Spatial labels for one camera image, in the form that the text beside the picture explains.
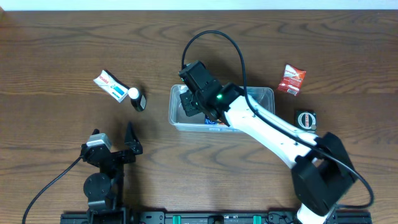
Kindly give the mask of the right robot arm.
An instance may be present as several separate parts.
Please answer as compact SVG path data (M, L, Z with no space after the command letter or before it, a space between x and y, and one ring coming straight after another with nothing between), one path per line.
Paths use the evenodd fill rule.
M271 150L291 170L302 203L297 222L325 223L357 179L341 140L332 133L319 137L292 126L245 95L240 86L222 85L200 61L183 66L179 76L188 88L180 95L186 115L204 113Z

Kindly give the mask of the blue white medicine box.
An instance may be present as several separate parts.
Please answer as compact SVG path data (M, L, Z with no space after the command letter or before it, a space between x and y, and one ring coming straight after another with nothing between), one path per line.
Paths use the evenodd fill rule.
M205 124L210 124L210 125L224 125L224 123L222 121L220 121L219 119L217 120L212 120L210 119L209 116L205 116Z

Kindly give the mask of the dark bottle white cap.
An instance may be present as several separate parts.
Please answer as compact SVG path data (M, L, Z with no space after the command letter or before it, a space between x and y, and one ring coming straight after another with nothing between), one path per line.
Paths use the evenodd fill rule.
M128 89L127 93L131 99L131 104L134 109L138 112L144 111L147 103L145 96L137 88L134 87Z

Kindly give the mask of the red Panadol box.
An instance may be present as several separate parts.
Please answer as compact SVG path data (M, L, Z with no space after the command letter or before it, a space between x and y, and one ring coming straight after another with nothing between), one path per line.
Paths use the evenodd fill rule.
M299 70L287 64L277 89L297 96L300 93L306 73L305 70Z

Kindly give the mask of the dark green round-label box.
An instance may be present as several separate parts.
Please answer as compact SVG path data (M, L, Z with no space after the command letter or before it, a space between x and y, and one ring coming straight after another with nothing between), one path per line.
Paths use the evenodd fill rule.
M317 131L317 114L314 110L296 110L294 126L309 133Z

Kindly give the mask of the black mounting rail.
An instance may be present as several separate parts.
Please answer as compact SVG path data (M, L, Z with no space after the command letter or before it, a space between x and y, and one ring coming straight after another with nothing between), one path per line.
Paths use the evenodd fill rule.
M133 212L121 208L106 212L67 212L60 216L60 224L294 224L295 212L266 213L169 213L162 211Z

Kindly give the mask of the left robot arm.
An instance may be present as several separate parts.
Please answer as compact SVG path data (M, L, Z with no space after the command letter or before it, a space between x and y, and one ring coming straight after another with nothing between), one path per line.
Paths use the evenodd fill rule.
M124 165L136 161L143 153L131 122L127 124L124 144L127 149L111 152L112 143L105 133L93 131L88 141L81 146L83 161L97 167L99 172L90 175L84 183L83 191L88 198L89 209L93 212L114 210L122 204Z

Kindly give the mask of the clear plastic container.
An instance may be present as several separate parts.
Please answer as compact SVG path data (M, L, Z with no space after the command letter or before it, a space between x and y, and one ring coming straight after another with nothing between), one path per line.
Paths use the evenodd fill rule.
M205 114L199 113L188 117L182 107L180 95L188 90L186 85L174 85L170 91L169 123L179 131L240 133L238 129L210 121ZM251 95L263 108L275 113L274 92L268 87L248 87Z

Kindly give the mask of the white green Panadol box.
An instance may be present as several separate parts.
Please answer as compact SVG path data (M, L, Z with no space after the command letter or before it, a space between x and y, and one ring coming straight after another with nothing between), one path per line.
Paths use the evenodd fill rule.
M129 87L119 81L108 70L102 70L100 75L93 81L101 89L109 93L118 103L121 103L127 97Z

